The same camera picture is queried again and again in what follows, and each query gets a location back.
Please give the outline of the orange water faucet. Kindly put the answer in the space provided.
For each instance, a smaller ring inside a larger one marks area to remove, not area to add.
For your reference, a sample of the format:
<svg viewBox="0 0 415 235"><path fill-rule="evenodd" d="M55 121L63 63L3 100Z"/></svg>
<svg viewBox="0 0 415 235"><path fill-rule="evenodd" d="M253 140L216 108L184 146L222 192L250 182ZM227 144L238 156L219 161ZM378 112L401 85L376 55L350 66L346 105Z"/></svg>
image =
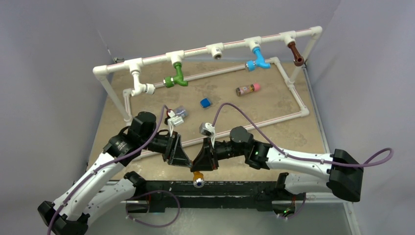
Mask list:
<svg viewBox="0 0 415 235"><path fill-rule="evenodd" d="M205 184L204 175L201 172L193 172L193 185L196 188L201 188Z"/></svg>

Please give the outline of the white PVC pipe frame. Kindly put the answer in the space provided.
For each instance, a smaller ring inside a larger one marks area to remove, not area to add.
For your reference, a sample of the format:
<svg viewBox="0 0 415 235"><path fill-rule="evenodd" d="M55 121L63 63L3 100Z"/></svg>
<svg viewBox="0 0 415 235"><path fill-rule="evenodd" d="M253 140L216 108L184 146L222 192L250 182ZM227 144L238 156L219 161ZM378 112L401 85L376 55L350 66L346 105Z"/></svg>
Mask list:
<svg viewBox="0 0 415 235"><path fill-rule="evenodd" d="M281 149L309 153L325 153L321 128L308 87L304 67L284 63L277 57L265 59L270 69L247 71L243 62L222 61L217 57L225 50L252 49L264 44L283 43L284 46L307 39L306 58L322 34L322 27L282 32L271 36L255 36L230 43L215 43L191 50L168 52L150 58L130 59L113 65L94 67L95 78L107 92L107 100L94 138L89 163L102 152L110 134L129 125L141 111L154 112L159 120L163 106L175 109L183 105L188 116L174 127L182 135L182 145L190 159L194 159L202 145L199 133L202 122L215 123L216 139L224 141L231 129L243 126L261 141L271 139ZM213 61L191 61L191 56L215 56ZM181 62L187 87L166 88L165 77L174 76L173 64ZM140 71L140 82L153 84L155 92L131 96L134 88L132 71ZM235 89L258 83L259 91L237 96ZM211 106L202 108L200 101L209 98Z"/></svg>

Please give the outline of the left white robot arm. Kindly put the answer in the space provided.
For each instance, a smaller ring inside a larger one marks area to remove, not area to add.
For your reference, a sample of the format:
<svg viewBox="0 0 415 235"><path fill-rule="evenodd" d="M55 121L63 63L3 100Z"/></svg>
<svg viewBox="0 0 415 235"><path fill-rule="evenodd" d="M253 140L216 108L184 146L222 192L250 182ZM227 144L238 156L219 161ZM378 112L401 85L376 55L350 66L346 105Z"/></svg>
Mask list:
<svg viewBox="0 0 415 235"><path fill-rule="evenodd" d="M38 212L48 226L47 234L83 235L102 214L125 199L140 200L146 194L146 181L128 172L112 188L105 185L132 160L148 149L160 153L169 165L191 167L192 162L174 131L162 135L161 121L151 112L140 112L129 126L110 138L93 166L63 195L44 201Z"/></svg>

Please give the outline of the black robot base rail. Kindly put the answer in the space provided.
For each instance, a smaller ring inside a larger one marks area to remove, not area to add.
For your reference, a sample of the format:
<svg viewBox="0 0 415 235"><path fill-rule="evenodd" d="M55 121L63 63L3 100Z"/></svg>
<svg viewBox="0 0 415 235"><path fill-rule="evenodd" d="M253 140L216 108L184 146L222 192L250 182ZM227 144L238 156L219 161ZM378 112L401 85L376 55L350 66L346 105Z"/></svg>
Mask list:
<svg viewBox="0 0 415 235"><path fill-rule="evenodd" d="M255 209L259 212L293 213L305 194L292 194L277 181L208 181L196 188L192 181L135 180L133 200L149 203L150 212L167 208Z"/></svg>

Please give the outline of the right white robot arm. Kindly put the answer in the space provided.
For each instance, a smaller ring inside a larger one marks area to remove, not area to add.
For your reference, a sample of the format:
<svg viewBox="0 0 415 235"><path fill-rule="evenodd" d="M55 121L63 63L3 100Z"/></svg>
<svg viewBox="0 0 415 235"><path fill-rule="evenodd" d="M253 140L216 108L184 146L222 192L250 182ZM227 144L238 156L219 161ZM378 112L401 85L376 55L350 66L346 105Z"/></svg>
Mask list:
<svg viewBox="0 0 415 235"><path fill-rule="evenodd" d="M271 144L254 139L244 127L231 130L229 141L211 142L204 138L203 147L193 160L191 171L213 171L219 160L243 156L245 164L254 169L285 170L275 185L276 196L287 199L304 192L331 192L349 202L359 202L364 170L347 167L357 161L345 150L312 154L292 150L278 151Z"/></svg>

